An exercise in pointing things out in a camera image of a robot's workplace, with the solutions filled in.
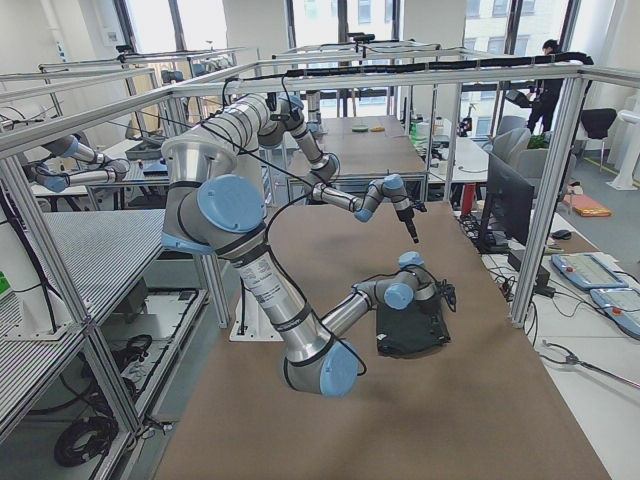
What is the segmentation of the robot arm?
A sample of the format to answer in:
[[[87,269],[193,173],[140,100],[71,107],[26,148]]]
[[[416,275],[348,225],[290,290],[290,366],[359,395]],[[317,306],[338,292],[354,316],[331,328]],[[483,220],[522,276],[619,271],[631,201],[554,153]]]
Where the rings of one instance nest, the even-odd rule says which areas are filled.
[[[291,389],[326,397],[348,394],[363,367],[341,336],[379,305],[396,311],[414,307],[428,325],[440,320],[441,290],[415,251],[399,257],[394,275],[353,285],[318,318],[278,266],[267,240],[263,197],[252,182],[234,174],[237,156],[229,144],[184,134],[166,141],[162,156],[170,175],[162,245],[231,263],[285,343],[281,376]]]
[[[306,197],[347,210],[361,222],[369,221],[378,206],[389,200],[412,240],[419,241],[413,224],[413,206],[400,175],[390,174],[371,181],[362,197],[331,185],[339,167],[338,158],[319,147],[304,120],[302,103],[293,96],[247,94],[202,121],[200,126],[230,158],[247,154],[258,159],[249,149],[252,141],[269,149],[279,145],[286,133],[290,134],[309,164],[308,173],[299,179]]]

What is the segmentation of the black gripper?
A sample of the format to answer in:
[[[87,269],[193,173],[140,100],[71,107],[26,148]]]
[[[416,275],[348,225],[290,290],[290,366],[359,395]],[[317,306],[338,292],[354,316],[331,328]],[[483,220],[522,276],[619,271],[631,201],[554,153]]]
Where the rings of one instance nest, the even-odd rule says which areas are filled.
[[[422,312],[425,315],[440,315],[442,313],[442,296],[439,288],[435,284],[424,289],[422,299]]]
[[[413,223],[414,212],[412,207],[407,207],[397,211],[398,219],[403,222],[407,228],[407,231],[410,234],[410,237],[414,244],[419,243],[419,238],[417,232],[415,232],[415,225]]]

